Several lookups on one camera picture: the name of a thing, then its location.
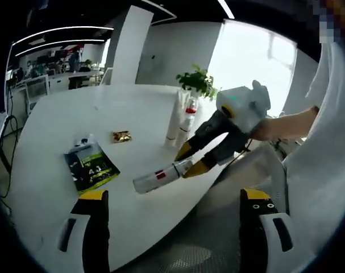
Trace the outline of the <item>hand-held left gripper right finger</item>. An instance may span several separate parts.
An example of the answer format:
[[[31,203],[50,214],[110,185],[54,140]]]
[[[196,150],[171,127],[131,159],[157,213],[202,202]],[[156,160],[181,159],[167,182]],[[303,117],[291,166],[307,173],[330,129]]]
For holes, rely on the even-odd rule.
[[[284,221],[277,216],[278,210],[270,196],[253,188],[240,190],[240,272],[266,272],[268,268],[269,245],[261,217],[273,215],[274,229],[277,231],[282,252],[293,248],[292,237]]]

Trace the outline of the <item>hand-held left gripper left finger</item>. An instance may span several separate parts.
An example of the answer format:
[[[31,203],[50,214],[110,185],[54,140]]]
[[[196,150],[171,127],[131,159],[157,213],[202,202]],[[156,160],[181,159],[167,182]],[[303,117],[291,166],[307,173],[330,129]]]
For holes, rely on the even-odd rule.
[[[88,191],[38,252],[46,272],[109,272],[109,192]]]

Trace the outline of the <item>person's right hand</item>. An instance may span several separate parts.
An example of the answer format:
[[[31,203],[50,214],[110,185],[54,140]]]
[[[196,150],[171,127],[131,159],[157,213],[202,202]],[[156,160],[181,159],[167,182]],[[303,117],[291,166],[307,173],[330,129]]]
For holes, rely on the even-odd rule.
[[[250,134],[250,138],[259,141],[271,141],[281,135],[279,119],[263,119]]]

